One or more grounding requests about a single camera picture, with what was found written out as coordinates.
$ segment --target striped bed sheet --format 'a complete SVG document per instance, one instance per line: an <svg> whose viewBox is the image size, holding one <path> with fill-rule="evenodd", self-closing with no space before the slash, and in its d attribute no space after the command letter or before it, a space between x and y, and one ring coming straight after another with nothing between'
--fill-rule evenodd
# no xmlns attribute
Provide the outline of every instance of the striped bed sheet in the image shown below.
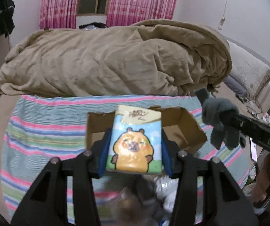
<svg viewBox="0 0 270 226"><path fill-rule="evenodd" d="M142 108L150 106L183 107L196 119L206 133L208 141L195 154L209 160L218 156L241 188L246 184L249 162L238 146L230 151L223 144L216 150L210 144L212 126L202 122L201 105L196 97L168 96L94 96L81 98L40 98L22 95L8 123L2 147L1 183L4 200L10 217L31 186L34 179L50 160L57 156L62 160L74 158L86 147L86 121L88 112L109 113L117 105L125 104ZM114 225L107 201L114 198L130 179L129 174L107 173L101 179L93 179L95 200L103 225ZM202 179L198 179L198 196L203 194ZM68 178L68 220L74 223L72 179ZM202 212L197 207L196 222Z"/></svg>

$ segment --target metal bolt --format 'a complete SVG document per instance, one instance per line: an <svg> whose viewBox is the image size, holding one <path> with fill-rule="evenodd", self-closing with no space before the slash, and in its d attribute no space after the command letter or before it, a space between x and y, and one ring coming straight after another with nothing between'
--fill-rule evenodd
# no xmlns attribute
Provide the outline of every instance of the metal bolt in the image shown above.
<svg viewBox="0 0 270 226"><path fill-rule="evenodd" d="M59 162L59 158L58 157L52 157L50 160L51 164L57 164Z"/></svg>
<svg viewBox="0 0 270 226"><path fill-rule="evenodd" d="M84 154L84 156L89 157L92 155L92 152L91 152L91 150L86 149L83 154Z"/></svg>
<svg viewBox="0 0 270 226"><path fill-rule="evenodd" d="M185 150L180 150L180 151L178 152L178 155L179 155L180 157L185 157L185 156L187 156L187 152L186 152Z"/></svg>
<svg viewBox="0 0 270 226"><path fill-rule="evenodd" d="M220 163L220 158L217 157L217 156L216 157L213 157L211 160L212 160L213 163L216 163L216 164L219 164Z"/></svg>

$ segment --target brown cardboard box flap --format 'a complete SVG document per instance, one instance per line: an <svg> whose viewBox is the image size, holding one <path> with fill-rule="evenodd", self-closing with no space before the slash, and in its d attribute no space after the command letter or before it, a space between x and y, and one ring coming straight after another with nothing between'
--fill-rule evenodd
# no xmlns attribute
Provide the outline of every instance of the brown cardboard box flap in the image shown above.
<svg viewBox="0 0 270 226"><path fill-rule="evenodd" d="M194 117L184 108L151 107L150 109L161 112L162 128L169 140L175 141L180 149L189 153L197 152L207 141L205 133ZM87 120L87 149L93 143L101 140L104 132L113 127L115 112L88 113Z"/></svg>

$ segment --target beige comforter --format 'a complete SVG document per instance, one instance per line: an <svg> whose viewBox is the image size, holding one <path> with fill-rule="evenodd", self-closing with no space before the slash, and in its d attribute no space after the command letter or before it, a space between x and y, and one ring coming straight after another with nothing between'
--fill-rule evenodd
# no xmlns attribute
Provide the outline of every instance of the beige comforter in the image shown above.
<svg viewBox="0 0 270 226"><path fill-rule="evenodd" d="M146 20L101 30L41 30L15 46L0 92L44 97L187 95L231 71L229 45L205 25Z"/></svg>

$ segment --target striped curtain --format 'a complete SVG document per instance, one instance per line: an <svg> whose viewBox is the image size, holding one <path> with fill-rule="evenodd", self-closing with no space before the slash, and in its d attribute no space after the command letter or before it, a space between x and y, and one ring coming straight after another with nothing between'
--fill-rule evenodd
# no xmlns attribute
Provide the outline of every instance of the striped curtain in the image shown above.
<svg viewBox="0 0 270 226"><path fill-rule="evenodd" d="M124 26L145 19L172 19L176 0L110 0L107 26Z"/></svg>
<svg viewBox="0 0 270 226"><path fill-rule="evenodd" d="M41 0L40 29L76 27L78 0Z"/></svg>

